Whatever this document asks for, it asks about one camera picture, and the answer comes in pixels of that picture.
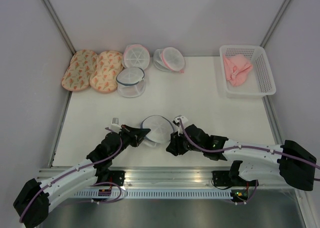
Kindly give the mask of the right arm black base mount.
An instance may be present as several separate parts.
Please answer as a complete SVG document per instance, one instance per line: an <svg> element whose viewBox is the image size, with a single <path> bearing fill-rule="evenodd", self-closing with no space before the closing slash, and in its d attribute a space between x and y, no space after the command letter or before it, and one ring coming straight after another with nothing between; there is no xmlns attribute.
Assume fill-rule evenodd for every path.
<svg viewBox="0 0 320 228"><path fill-rule="evenodd" d="M214 187L227 188L235 186L246 186L247 181L238 175L230 174L228 170L217 170L212 172L212 183Z"/></svg>

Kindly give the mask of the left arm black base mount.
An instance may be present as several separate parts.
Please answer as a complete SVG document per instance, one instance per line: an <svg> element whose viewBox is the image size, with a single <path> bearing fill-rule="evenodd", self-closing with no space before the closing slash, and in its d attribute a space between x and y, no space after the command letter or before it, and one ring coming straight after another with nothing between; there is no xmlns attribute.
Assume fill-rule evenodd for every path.
<svg viewBox="0 0 320 228"><path fill-rule="evenodd" d="M98 176L96 183L113 182L119 186L123 186L125 173L124 170L107 170Z"/></svg>

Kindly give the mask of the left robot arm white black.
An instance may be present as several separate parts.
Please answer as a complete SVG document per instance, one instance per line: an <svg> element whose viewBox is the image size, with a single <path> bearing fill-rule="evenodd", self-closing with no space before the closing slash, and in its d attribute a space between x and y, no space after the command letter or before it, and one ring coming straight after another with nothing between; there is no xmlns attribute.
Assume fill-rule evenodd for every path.
<svg viewBox="0 0 320 228"><path fill-rule="evenodd" d="M149 128L127 125L122 125L119 132L109 129L105 138L83 161L51 178L28 180L13 202L19 222L25 227L36 227L76 192L91 185L108 184L112 160L127 147L138 147L150 131Z"/></svg>

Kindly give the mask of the blue-trimmed mesh laundry bag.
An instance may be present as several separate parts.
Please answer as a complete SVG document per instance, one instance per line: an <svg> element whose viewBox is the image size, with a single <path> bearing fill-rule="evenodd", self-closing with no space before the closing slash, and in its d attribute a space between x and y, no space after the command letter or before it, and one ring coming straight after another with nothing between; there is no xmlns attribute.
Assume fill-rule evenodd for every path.
<svg viewBox="0 0 320 228"><path fill-rule="evenodd" d="M150 129L143 141L143 144L149 147L169 144L171 134L175 133L172 122L160 115L147 117L141 122L140 127L142 129Z"/></svg>

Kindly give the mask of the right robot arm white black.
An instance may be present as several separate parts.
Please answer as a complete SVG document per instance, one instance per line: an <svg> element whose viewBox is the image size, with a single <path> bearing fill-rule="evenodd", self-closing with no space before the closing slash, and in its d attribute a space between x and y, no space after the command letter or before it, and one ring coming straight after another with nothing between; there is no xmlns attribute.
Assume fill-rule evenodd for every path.
<svg viewBox="0 0 320 228"><path fill-rule="evenodd" d="M284 182L304 191L312 191L314 187L317 159L291 140L282 145L246 144L208 135L190 125L171 134L166 151L174 156L196 151L213 161L231 162L228 179L233 186L241 186L247 181L259 184Z"/></svg>

